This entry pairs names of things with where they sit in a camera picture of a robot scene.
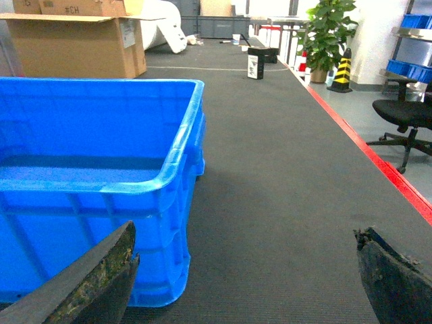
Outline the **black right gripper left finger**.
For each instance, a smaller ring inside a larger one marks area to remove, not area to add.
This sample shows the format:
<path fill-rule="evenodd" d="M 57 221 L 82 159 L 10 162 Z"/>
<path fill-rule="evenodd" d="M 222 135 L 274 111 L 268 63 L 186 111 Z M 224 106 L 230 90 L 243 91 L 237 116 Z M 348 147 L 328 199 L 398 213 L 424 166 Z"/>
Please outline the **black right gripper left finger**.
<path fill-rule="evenodd" d="M 2 323 L 120 323 L 140 257 L 127 221 L 70 266 L 1 311 Z"/>

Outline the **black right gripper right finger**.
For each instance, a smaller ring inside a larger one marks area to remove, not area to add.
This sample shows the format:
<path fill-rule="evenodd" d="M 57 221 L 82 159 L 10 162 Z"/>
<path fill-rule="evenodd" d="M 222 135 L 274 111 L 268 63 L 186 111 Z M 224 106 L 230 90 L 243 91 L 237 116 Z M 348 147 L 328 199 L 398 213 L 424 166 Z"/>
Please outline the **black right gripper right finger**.
<path fill-rule="evenodd" d="M 380 323 L 431 322 L 431 258 L 377 227 L 355 229 L 358 271 Z"/>

